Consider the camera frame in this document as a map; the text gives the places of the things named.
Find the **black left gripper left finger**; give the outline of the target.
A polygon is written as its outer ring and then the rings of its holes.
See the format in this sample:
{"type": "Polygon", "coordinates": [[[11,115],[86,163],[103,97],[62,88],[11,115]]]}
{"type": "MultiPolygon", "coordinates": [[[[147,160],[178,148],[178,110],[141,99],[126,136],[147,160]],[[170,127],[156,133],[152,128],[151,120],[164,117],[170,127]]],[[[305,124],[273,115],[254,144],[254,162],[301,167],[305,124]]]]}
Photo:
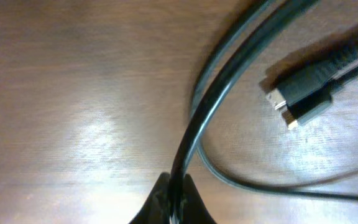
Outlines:
{"type": "Polygon", "coordinates": [[[170,207],[168,184],[170,174],[162,172],[154,184],[149,196],[130,224],[169,224],[170,207]]]}

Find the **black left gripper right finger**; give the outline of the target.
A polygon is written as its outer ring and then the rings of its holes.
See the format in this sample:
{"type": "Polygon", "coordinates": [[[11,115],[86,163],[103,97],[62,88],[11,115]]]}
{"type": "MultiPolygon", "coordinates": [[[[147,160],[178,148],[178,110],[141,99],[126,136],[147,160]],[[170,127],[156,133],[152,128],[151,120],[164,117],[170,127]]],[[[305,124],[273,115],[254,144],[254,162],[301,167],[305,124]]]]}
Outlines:
{"type": "Polygon", "coordinates": [[[183,179],[182,189],[181,222],[183,224],[216,224],[189,174],[183,179]]]}

